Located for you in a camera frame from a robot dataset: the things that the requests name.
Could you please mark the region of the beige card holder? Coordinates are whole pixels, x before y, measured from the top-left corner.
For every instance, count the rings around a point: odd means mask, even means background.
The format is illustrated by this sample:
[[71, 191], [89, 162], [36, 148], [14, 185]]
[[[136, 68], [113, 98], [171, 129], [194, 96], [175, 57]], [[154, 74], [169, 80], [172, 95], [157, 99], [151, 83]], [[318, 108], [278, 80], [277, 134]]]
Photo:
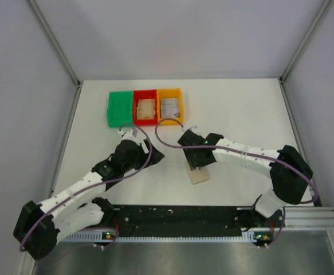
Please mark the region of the beige card holder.
[[187, 162], [185, 163], [185, 168], [190, 182], [193, 185], [210, 180], [210, 173], [206, 168], [196, 168], [192, 170]]

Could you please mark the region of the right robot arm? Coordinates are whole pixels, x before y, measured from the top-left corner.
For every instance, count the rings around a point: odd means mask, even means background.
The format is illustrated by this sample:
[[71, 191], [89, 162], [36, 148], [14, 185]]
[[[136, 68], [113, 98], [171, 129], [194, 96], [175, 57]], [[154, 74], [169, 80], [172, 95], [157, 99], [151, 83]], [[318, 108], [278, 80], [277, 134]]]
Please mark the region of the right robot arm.
[[260, 195], [253, 209], [265, 218], [286, 205], [298, 205], [312, 179], [313, 171], [292, 146], [265, 150], [209, 133], [206, 137], [188, 129], [178, 140], [192, 170], [215, 162], [235, 164], [267, 176], [271, 188]]

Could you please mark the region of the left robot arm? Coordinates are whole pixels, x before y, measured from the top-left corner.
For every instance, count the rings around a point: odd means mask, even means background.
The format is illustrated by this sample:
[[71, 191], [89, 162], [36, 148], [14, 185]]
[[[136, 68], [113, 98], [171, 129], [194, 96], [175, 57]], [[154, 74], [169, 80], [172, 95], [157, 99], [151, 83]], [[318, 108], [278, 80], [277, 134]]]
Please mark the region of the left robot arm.
[[75, 184], [49, 199], [23, 205], [13, 231], [19, 251], [40, 260], [67, 236], [99, 224], [112, 209], [104, 193], [164, 157], [147, 139], [122, 140], [108, 158], [95, 164]]

